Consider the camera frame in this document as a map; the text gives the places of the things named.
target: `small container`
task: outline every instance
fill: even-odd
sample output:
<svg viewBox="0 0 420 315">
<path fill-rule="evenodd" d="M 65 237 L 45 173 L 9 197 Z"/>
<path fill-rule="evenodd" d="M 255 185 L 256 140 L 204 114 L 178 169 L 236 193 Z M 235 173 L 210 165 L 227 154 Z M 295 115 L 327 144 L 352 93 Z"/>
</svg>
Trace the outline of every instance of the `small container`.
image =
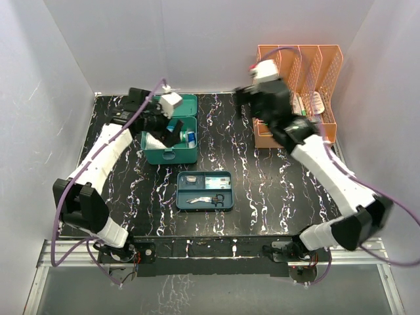
<svg viewBox="0 0 420 315">
<path fill-rule="evenodd" d="M 168 129 L 175 126 L 177 120 L 184 125 L 181 129 L 181 142 L 172 148 L 148 148 L 146 145 L 147 132 L 142 132 L 140 147 L 143 149 L 149 164 L 189 164 L 197 162 L 197 141 L 192 142 L 191 134 L 197 139 L 197 97 L 195 95 L 181 95 L 182 104 L 175 110 L 173 119 L 169 122 Z"/>
</svg>

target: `black marble table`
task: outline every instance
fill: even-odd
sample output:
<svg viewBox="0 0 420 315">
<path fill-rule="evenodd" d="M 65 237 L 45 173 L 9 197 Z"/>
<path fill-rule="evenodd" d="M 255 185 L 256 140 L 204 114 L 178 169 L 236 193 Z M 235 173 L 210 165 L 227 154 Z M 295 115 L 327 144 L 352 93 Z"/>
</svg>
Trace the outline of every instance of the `black marble table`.
<svg viewBox="0 0 420 315">
<path fill-rule="evenodd" d="M 100 96 L 81 158 L 92 148 L 106 114 L 124 96 Z M 150 165 L 140 136 L 121 155 L 104 185 L 112 218 L 135 236 L 290 236 L 335 218 L 338 208 L 300 163 L 283 149 L 255 149 L 252 122 L 236 117 L 231 94 L 198 94 L 198 161 Z M 185 213 L 175 205 L 177 175 L 185 170 L 230 171 L 230 211 Z M 64 226 L 61 237 L 85 236 Z"/>
</svg>

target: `teal lid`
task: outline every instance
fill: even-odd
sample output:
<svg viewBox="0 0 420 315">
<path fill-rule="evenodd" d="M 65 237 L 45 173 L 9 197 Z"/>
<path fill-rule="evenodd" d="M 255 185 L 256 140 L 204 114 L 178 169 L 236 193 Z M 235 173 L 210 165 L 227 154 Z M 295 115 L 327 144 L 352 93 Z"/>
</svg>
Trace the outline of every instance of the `teal lid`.
<svg viewBox="0 0 420 315">
<path fill-rule="evenodd" d="M 182 104 L 175 109 L 173 117 L 196 116 L 197 115 L 197 96 L 192 94 L 181 95 Z"/>
</svg>

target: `teal box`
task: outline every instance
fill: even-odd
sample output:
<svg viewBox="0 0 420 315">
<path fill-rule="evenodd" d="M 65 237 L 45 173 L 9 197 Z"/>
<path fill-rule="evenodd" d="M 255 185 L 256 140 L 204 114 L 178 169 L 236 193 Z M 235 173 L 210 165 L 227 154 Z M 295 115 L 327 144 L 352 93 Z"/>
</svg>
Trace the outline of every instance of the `teal box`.
<svg viewBox="0 0 420 315">
<path fill-rule="evenodd" d="M 180 142 L 172 148 L 167 149 L 147 149 L 146 148 L 146 132 L 142 132 L 142 140 L 140 147 L 143 149 L 147 162 L 152 165 L 157 164 L 189 164 L 197 162 L 198 154 L 198 136 L 197 136 L 197 96 L 196 95 L 181 95 L 182 104 L 175 110 L 173 119 L 169 125 L 175 126 L 177 120 L 181 120 L 184 125 L 182 131 L 193 130 L 196 134 L 196 145 L 189 148 L 187 143 Z"/>
</svg>

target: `cable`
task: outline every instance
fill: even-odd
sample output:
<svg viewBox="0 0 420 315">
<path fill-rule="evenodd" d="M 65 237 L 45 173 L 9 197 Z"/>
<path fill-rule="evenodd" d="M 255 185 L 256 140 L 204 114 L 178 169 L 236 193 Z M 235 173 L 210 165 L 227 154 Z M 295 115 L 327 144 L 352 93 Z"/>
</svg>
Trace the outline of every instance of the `cable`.
<svg viewBox="0 0 420 315">
<path fill-rule="evenodd" d="M 135 274 L 135 273 L 136 273 L 136 272 L 135 272 L 135 271 L 133 271 L 133 272 L 130 272 L 128 275 L 126 275 L 126 277 L 124 278 L 124 280 L 123 280 L 123 281 L 121 281 L 121 284 L 124 284 L 125 280 L 127 280 L 129 276 L 131 276 L 132 274 Z"/>
<path fill-rule="evenodd" d="M 107 145 L 109 143 L 111 143 L 112 141 L 114 141 L 124 130 L 126 130 L 128 127 L 130 127 L 130 125 L 134 122 L 134 120 L 141 114 L 141 112 L 145 109 L 145 107 L 147 106 L 147 104 L 151 101 L 152 97 L 155 95 L 156 91 L 159 89 L 159 87 L 161 85 L 165 85 L 167 86 L 167 82 L 166 79 L 160 79 L 159 83 L 154 87 L 154 89 L 149 93 L 149 95 L 146 97 L 146 99 L 144 100 L 143 104 L 140 106 L 140 108 L 135 112 L 135 114 L 133 115 L 133 117 L 121 128 L 121 130 L 119 130 L 109 141 L 107 144 L 103 144 L 93 155 L 92 155 L 92 160 L 93 161 L 98 155 L 99 153 L 101 153 L 101 151 L 103 149 L 105 149 L 105 147 L 107 147 Z M 67 257 L 68 255 L 74 251 L 74 249 L 83 244 L 84 242 L 86 242 L 87 245 L 87 249 L 89 254 L 92 257 L 92 260 L 103 270 L 105 271 L 105 269 L 103 269 L 101 267 L 101 265 L 99 264 L 99 262 L 97 262 L 97 260 L 93 257 L 91 250 L 89 249 L 89 241 L 94 240 L 95 238 L 85 238 L 84 240 L 81 240 L 79 242 L 77 242 L 72 248 L 70 248 L 68 250 L 67 253 L 65 253 L 63 255 L 63 257 L 61 257 L 60 260 L 55 261 L 55 245 L 56 245 L 56 239 L 57 239 L 57 234 L 58 234 L 58 223 L 60 222 L 60 214 L 61 214 L 61 209 L 64 205 L 64 201 L 66 200 L 66 196 L 68 195 L 68 192 L 70 191 L 70 189 L 73 187 L 73 185 L 75 184 L 76 180 L 82 175 L 82 173 L 84 171 L 87 170 L 87 168 L 89 167 L 89 165 L 91 164 L 91 161 L 88 161 L 83 167 L 82 169 L 75 175 L 74 178 L 71 179 L 70 183 L 66 186 L 66 188 L 63 191 L 63 194 L 61 195 L 60 199 L 58 200 L 58 205 L 57 205 L 57 211 L 55 214 L 55 218 L 54 218 L 54 224 L 53 224 L 53 228 L 52 228 L 52 237 L 51 237 L 51 264 L 53 267 L 57 267 L 59 266 Z"/>
<path fill-rule="evenodd" d="M 301 57 L 303 60 L 305 60 L 305 64 L 308 66 L 308 72 L 309 72 L 309 67 L 310 64 L 308 62 L 308 60 L 301 54 L 300 50 L 295 48 L 295 47 L 290 47 L 290 46 L 283 46 L 283 47 L 278 47 L 276 49 L 273 49 L 272 51 L 269 51 L 268 53 L 266 53 L 255 65 L 256 66 L 259 62 L 266 60 L 271 54 L 276 53 L 277 51 L 281 51 L 283 49 L 290 49 L 295 51 L 295 53 L 298 53 L 299 57 Z M 314 96 L 314 93 L 311 94 L 310 96 L 310 102 L 309 102 L 309 106 L 312 109 L 312 112 L 314 112 L 313 107 L 312 107 L 312 98 Z M 325 134 L 325 130 L 324 130 L 324 126 L 319 125 L 320 128 L 320 132 L 321 132 L 321 137 L 324 139 L 326 137 Z M 381 191 L 380 189 L 373 187 L 372 185 L 356 178 L 353 174 L 349 173 L 346 169 L 342 168 L 341 165 L 337 162 L 336 158 L 334 158 L 333 154 L 331 153 L 331 149 L 329 147 L 329 141 L 324 141 L 324 150 L 327 154 L 327 157 L 329 158 L 330 162 L 332 162 L 332 164 L 334 164 L 334 166 L 336 166 L 336 168 L 338 168 L 338 170 L 340 172 L 342 172 L 342 174 L 346 175 L 350 180 L 352 180 L 353 182 L 366 187 L 370 190 L 373 190 L 376 194 L 382 195 L 386 198 L 388 198 L 389 200 L 391 200 L 393 203 L 395 203 L 396 205 L 398 205 L 400 208 L 402 208 L 406 213 L 408 213 L 408 215 L 413 218 L 413 220 L 417 223 L 417 225 L 420 227 L 420 218 L 414 213 L 414 211 L 408 209 L 408 207 L 406 205 L 404 205 L 401 201 L 397 200 L 396 198 L 392 197 L 391 195 L 387 194 L 386 192 Z M 363 249 L 366 253 L 369 253 L 371 256 L 375 257 L 376 259 L 389 263 L 389 264 L 393 264 L 394 266 L 400 266 L 400 267 L 414 267 L 414 266 L 419 266 L 420 265 L 420 258 L 418 258 L 415 261 L 410 261 L 410 262 L 400 262 L 400 261 L 392 261 L 390 259 L 385 259 L 382 258 L 378 255 L 376 255 L 374 252 L 372 252 L 371 250 L 367 249 L 366 247 L 364 247 L 363 245 L 360 246 L 361 249 Z"/>
<path fill-rule="evenodd" d="M 86 249 L 87 252 L 89 253 L 89 256 L 91 256 L 92 261 L 99 267 L 100 271 L 102 271 L 102 273 L 107 276 L 112 282 L 114 282 L 116 285 L 119 285 L 120 287 L 122 287 L 123 283 L 118 281 L 117 279 L 115 279 L 113 276 L 111 276 L 108 271 L 105 270 L 105 268 L 98 262 L 98 260 L 95 258 L 95 256 L 92 254 L 91 248 L 89 247 L 89 242 L 92 239 L 88 239 L 86 241 Z"/>
<path fill-rule="evenodd" d="M 325 272 L 322 274 L 322 276 L 320 276 L 317 280 L 315 280 L 314 282 L 312 282 L 311 285 L 320 283 L 327 276 L 327 274 L 329 272 L 329 269 L 331 268 L 331 264 L 333 262 L 333 256 L 331 255 L 331 250 L 330 249 L 326 249 L 325 251 L 328 252 L 328 265 L 327 265 L 327 268 L 326 268 Z"/>
</svg>

